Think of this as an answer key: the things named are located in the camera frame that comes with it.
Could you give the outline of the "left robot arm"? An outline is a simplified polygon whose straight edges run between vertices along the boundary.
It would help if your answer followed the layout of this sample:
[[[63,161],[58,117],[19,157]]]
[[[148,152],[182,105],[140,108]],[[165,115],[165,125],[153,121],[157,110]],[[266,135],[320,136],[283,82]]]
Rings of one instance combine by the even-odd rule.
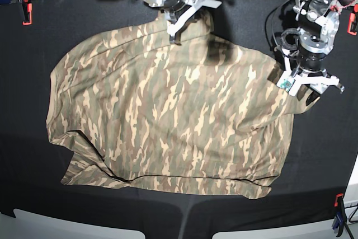
[[[297,98],[303,97],[300,89],[307,87],[310,93],[305,103],[311,105],[330,86],[345,90],[340,79],[327,72],[324,60],[333,50],[343,10],[350,10],[347,32],[357,35],[357,0],[288,1],[294,2],[297,26],[285,29],[274,40],[284,68],[276,85]]]

